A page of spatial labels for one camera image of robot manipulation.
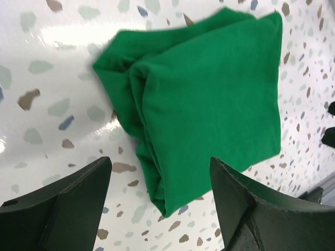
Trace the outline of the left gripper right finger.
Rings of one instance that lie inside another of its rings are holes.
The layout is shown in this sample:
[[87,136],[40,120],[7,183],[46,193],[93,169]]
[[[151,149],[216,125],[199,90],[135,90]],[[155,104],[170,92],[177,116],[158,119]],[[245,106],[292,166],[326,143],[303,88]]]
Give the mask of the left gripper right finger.
[[214,157],[210,178],[225,250],[334,250],[334,207],[280,193]]

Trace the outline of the green t-shirt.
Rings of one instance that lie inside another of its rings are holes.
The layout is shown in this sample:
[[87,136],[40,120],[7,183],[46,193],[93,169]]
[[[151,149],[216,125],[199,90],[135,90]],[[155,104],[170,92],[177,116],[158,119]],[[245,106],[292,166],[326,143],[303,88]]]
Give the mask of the green t-shirt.
[[277,12],[223,8],[180,29],[120,31],[93,64],[164,217],[211,190],[212,157],[242,172],[279,154],[282,32]]

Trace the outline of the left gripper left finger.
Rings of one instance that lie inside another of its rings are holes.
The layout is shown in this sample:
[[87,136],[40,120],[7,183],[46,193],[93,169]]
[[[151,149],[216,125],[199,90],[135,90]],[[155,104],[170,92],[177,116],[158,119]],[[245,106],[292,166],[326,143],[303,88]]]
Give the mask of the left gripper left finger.
[[1,250],[93,250],[112,163],[82,169],[1,205]]

